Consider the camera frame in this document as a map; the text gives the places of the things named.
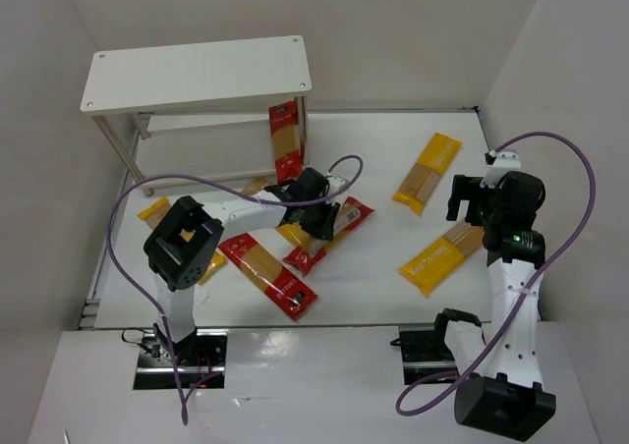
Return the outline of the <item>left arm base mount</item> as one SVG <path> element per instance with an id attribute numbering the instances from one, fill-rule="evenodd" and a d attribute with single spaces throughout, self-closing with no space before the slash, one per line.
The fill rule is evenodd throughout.
<path id="1" fill-rule="evenodd" d="M 155 335 L 141 328 L 127 328 L 121 332 L 123 343 L 139 350 L 134 389 L 175 389 L 170 355 Z M 178 370 L 184 389 L 198 384 L 201 389 L 222 389 L 225 380 L 228 331 L 200 329 L 192 349 L 178 358 Z"/>

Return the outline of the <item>red pasta bag label side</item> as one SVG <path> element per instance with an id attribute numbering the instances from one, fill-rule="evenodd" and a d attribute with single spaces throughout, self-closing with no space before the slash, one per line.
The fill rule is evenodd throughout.
<path id="1" fill-rule="evenodd" d="M 341 205 L 333 225 L 333 239 L 324 241 L 308 238 L 299 246 L 293 248 L 283 261 L 297 269 L 303 276 L 307 276 L 313 268 L 338 244 L 355 231 L 373 214 L 373 209 L 360 202 L 357 198 L 348 196 Z"/>

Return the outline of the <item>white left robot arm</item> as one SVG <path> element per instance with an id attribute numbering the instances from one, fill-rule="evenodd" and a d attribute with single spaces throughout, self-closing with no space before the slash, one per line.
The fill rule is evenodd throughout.
<path id="1" fill-rule="evenodd" d="M 195 285 L 221 243 L 293 223 L 316 239 L 330 241 L 340 203 L 314 201 L 335 196 L 348 184 L 340 176 L 324 176 L 308 167 L 295 180 L 230 201 L 204 206 L 189 195 L 177 199 L 143 245 L 161 307 L 153 328 L 163 348 L 177 359 L 192 349 L 197 337 Z"/>

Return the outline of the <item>yellow pasta bag far left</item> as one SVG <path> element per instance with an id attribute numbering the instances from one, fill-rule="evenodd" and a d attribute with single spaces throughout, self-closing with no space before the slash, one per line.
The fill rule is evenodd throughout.
<path id="1" fill-rule="evenodd" d="M 153 203 L 150 207 L 146 208 L 138 214 L 138 217 L 151 229 L 154 230 L 159 222 L 165 217 L 168 210 L 171 208 L 170 200 L 163 196 L 158 201 Z M 197 284 L 204 285 L 217 271 L 227 264 L 227 258 L 216 252 L 208 264 L 203 275 L 199 278 Z"/>

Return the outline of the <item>yellow Pastatime pasta bag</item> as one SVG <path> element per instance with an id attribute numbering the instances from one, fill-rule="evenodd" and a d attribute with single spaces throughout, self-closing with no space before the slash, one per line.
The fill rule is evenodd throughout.
<path id="1" fill-rule="evenodd" d="M 483 246 L 484 229 L 457 222 L 421 253 L 404 264 L 400 274 L 429 297 L 472 254 Z"/>

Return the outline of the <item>yellow pasta bag upper right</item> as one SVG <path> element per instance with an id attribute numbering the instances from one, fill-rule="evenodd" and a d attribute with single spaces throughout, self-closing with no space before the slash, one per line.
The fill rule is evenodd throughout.
<path id="1" fill-rule="evenodd" d="M 463 143 L 435 133 L 392 196 L 421 215 Z"/>

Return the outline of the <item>white two-tier shelf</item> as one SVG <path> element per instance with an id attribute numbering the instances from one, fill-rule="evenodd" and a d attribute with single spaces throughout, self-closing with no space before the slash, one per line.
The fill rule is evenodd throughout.
<path id="1" fill-rule="evenodd" d="M 305 108 L 312 80 L 299 35 L 98 51 L 81 102 L 132 177 L 148 175 L 115 136 L 110 117 L 133 119 L 151 134 L 144 114 L 261 112 L 284 101 Z"/>

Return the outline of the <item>red pasta bag on shelf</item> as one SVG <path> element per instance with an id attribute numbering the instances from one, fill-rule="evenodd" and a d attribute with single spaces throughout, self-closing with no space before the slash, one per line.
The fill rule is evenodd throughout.
<path id="1" fill-rule="evenodd" d="M 270 107 L 268 115 L 277 182 L 296 179 L 303 172 L 297 106 L 288 101 Z"/>

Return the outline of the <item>red pasta bag front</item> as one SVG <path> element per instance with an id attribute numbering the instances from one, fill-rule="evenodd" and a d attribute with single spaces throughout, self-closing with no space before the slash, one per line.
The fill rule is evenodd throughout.
<path id="1" fill-rule="evenodd" d="M 298 320 L 318 300 L 310 287 L 250 234 L 227 239 L 219 248 L 290 319 Z"/>

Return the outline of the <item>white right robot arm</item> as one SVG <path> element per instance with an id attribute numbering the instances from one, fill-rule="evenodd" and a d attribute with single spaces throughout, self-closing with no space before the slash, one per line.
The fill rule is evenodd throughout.
<path id="1" fill-rule="evenodd" d="M 487 338 L 475 315 L 453 308 L 435 320 L 462 376 L 455 392 L 456 422 L 520 442 L 540 430 L 556 409 L 555 396 L 543 389 L 536 343 L 545 241 L 533 223 L 544 198 L 543 182 L 518 171 L 490 183 L 454 177 L 446 217 L 454 220 L 466 202 L 466 222 L 484 231 L 492 332 Z"/>

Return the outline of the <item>yellow pasta bag centre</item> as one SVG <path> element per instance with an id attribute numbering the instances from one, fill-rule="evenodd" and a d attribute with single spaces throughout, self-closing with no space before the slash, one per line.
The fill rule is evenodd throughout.
<path id="1" fill-rule="evenodd" d="M 267 178 L 255 178 L 245 185 L 241 193 L 254 195 L 270 185 L 272 185 L 272 182 Z M 300 247 L 310 238 L 310 235 L 298 223 L 278 226 L 276 231 L 294 247 Z"/>

